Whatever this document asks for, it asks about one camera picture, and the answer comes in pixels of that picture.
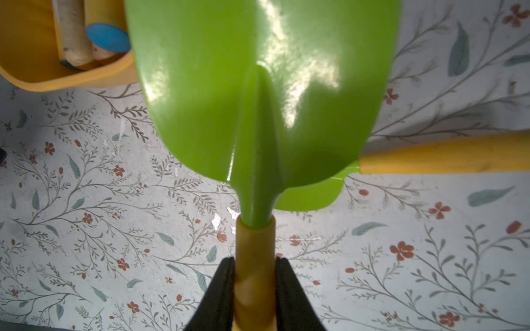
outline blue disc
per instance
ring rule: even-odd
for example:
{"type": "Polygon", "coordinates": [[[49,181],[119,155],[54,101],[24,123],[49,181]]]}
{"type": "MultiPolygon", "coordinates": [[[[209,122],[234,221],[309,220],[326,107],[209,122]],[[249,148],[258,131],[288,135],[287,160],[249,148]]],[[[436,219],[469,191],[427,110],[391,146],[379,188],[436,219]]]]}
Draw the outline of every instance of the blue disc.
{"type": "Polygon", "coordinates": [[[131,49],[127,33],[114,25],[90,24],[86,28],[86,36],[97,46],[111,52],[125,53],[131,49]]]}

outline shovel handle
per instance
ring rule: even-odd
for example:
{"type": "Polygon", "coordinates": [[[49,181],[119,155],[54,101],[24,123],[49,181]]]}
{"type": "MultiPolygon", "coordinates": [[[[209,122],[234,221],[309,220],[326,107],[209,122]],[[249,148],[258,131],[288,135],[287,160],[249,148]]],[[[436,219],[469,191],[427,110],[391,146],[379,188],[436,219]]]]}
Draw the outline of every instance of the shovel handle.
{"type": "Polygon", "coordinates": [[[361,174],[530,171],[530,130],[407,146],[359,157],[361,174]]]}
{"type": "Polygon", "coordinates": [[[232,330],[275,330],[276,220],[263,229],[252,229],[236,221],[234,328],[232,330]]]}

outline yellow container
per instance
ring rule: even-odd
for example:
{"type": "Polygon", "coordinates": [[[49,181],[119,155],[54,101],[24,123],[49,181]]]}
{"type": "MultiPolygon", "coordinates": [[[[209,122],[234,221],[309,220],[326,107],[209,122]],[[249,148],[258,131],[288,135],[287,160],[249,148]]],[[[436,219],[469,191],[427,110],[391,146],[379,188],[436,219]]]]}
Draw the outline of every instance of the yellow container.
{"type": "Polygon", "coordinates": [[[0,74],[24,90],[110,87],[138,81],[131,52],[89,71],[59,63],[51,0],[0,0],[0,74]]]}

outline floral pattern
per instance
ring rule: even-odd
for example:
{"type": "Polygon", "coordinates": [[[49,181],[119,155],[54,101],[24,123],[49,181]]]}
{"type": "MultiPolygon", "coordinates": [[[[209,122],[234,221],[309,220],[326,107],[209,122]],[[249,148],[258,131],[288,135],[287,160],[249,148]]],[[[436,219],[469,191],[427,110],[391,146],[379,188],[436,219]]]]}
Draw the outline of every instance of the floral pattern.
{"type": "MultiPolygon", "coordinates": [[[[527,8],[404,1],[366,150],[530,127],[527,8]]],[[[138,84],[29,93],[0,78],[0,95],[0,319],[182,330],[234,254],[231,187],[168,153],[138,84]]],[[[327,208],[275,211],[276,256],[330,331],[530,329],[528,187],[526,173],[351,174],[327,208]]]]}

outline green shovel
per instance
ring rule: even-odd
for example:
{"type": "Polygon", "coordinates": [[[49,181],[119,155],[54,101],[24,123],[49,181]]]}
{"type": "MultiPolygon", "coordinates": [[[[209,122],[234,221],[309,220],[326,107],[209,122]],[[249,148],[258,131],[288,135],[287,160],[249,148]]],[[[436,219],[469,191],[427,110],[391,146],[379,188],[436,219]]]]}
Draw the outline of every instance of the green shovel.
{"type": "Polygon", "coordinates": [[[235,320],[263,328],[274,305],[274,236],[264,235],[274,233],[272,208],[285,189],[338,173],[362,150],[399,2],[127,0],[126,12],[162,140],[240,199],[235,320]]]}

